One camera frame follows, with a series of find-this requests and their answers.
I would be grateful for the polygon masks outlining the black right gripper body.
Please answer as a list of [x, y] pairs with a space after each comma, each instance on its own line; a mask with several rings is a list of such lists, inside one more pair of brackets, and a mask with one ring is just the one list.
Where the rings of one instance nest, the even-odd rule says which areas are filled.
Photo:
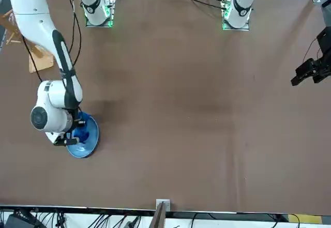
[[87, 130], [86, 130], [86, 121], [85, 119], [77, 119], [74, 121], [74, 126], [71, 130], [66, 133], [66, 138], [74, 138], [78, 137], [79, 139], [87, 138]]

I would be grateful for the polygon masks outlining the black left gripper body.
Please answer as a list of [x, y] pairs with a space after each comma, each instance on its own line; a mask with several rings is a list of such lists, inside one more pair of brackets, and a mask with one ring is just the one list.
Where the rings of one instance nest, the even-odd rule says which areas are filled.
[[322, 67], [330, 68], [330, 26], [326, 26], [317, 35], [317, 39], [322, 53], [318, 61]]

